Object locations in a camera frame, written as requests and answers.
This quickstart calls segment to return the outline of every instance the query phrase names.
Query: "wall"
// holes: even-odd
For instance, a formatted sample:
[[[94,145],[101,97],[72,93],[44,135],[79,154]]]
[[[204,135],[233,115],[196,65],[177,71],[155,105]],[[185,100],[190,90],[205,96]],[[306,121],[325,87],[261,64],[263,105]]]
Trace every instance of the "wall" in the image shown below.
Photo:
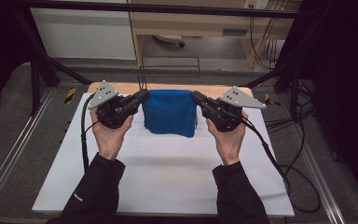
[[[51,57],[135,60],[128,12],[32,8],[32,13]]]

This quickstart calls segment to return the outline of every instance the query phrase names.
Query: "black sleeve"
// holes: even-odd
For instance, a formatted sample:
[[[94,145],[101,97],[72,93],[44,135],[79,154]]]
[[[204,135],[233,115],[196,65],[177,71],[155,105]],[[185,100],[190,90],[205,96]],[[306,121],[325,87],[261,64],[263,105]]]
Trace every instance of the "black sleeve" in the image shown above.
[[[58,219],[58,224],[111,224],[118,204],[118,183],[125,165],[98,153],[83,175]]]
[[[263,203],[249,182],[241,162],[213,169],[217,185],[219,223],[269,223]]]

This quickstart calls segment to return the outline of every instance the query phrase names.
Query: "white table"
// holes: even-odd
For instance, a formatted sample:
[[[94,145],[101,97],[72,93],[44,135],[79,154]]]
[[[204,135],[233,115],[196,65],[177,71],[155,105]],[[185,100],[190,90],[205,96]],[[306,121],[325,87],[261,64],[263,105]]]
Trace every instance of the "white table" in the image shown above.
[[[83,95],[34,203],[35,212],[60,213],[84,174],[80,117],[89,95]],[[244,110],[273,153],[260,110]],[[142,107],[139,107],[117,157],[126,164],[119,184],[118,214],[194,217],[217,214],[217,187],[212,169],[221,164],[221,160],[199,107],[198,120],[193,138],[175,134],[152,134],[144,128],[144,115]],[[90,124],[88,112],[86,127]],[[92,131],[88,132],[87,139],[89,159],[92,160],[97,152]],[[245,172],[261,197],[267,214],[270,217],[293,216],[294,211],[280,175],[269,161],[258,137],[249,129],[240,156]]]

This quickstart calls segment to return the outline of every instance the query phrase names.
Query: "folded cloth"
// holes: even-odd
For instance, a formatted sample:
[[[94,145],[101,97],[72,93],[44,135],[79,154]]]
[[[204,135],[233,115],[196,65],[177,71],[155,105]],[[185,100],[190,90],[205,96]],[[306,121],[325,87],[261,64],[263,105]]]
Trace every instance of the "folded cloth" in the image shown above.
[[[142,104],[145,127],[151,133],[175,133],[193,137],[197,105],[192,100],[192,91],[152,90]]]

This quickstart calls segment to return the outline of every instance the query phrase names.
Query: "person's left hand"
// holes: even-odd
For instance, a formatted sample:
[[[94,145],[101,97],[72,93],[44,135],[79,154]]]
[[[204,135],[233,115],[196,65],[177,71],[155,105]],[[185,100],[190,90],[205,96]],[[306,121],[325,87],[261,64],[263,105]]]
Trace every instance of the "person's left hand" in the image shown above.
[[[97,108],[90,111],[92,123],[98,121]],[[124,142],[124,135],[131,127],[133,115],[128,116],[123,125],[117,129],[110,129],[101,122],[92,126],[92,132],[97,140],[98,150],[102,157],[114,161]]]

